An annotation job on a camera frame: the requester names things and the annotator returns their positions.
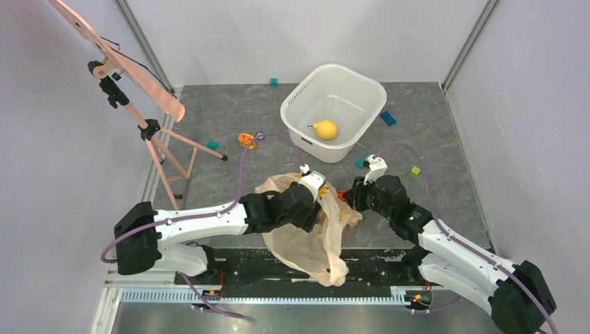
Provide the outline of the yellow fake fruit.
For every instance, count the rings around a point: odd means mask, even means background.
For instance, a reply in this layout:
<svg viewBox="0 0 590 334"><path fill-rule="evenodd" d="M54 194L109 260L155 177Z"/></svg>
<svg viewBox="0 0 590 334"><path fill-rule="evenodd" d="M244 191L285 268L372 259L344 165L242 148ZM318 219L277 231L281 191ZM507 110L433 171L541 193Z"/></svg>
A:
<svg viewBox="0 0 590 334"><path fill-rule="evenodd" d="M308 127L313 128L313 130L315 130L317 136L320 139L323 139L326 141L334 139L338 133L338 127L337 127L336 123L333 122L332 120L327 120L327 119L321 120L321 121L314 123L313 125L308 125Z"/></svg>

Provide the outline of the cream banana print plastic bag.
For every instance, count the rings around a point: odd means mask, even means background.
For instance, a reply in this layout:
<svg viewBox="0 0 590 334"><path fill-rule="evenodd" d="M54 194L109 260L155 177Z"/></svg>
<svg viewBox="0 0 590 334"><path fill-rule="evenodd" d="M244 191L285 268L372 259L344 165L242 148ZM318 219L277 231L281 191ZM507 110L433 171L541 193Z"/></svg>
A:
<svg viewBox="0 0 590 334"><path fill-rule="evenodd" d="M344 284L349 272L342 253L342 235L362 220L362 214L337 197L331 183L319 191L319 220L310 232L291 223L262 238L271 253L288 267L308 274L324 287Z"/></svg>

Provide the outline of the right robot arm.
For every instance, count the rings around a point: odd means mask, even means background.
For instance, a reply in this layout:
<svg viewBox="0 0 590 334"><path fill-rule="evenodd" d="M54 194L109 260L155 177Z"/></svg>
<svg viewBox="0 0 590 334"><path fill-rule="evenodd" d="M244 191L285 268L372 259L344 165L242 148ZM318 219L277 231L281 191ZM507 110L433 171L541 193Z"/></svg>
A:
<svg viewBox="0 0 590 334"><path fill-rule="evenodd" d="M440 285L479 306L503 333L536 333L544 324L556 330L550 317L557 305L535 264L516 264L462 237L411 202L397 176L374 182L357 177L342 198L358 212L386 218L398 237L414 245L402 260L409 278Z"/></svg>

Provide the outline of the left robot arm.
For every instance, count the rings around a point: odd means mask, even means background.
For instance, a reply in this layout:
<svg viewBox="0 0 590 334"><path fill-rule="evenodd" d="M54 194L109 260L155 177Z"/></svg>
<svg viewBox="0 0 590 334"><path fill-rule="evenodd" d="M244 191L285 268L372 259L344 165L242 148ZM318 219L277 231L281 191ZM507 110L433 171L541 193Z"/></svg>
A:
<svg viewBox="0 0 590 334"><path fill-rule="evenodd" d="M295 182L283 192L249 193L237 204L218 207L167 211L139 202L113 229L117 271L130 276L161 269L198 276L212 269L214 256L211 248L188 246L189 241L268 233L284 225L309 232L317 222L318 197L318 186Z"/></svg>

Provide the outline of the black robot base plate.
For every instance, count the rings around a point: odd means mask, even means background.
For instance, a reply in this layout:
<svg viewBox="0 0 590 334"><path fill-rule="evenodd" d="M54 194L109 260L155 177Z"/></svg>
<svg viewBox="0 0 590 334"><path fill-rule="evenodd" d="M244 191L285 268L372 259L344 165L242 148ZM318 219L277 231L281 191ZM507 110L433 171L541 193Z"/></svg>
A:
<svg viewBox="0 0 590 334"><path fill-rule="evenodd" d="M283 264L262 248L217 248L211 269L189 280L221 287L224 297L321 298L385 297L391 287L425 291L433 287L409 267L406 249L350 248L341 256L348 268L344 284L324 287L310 275Z"/></svg>

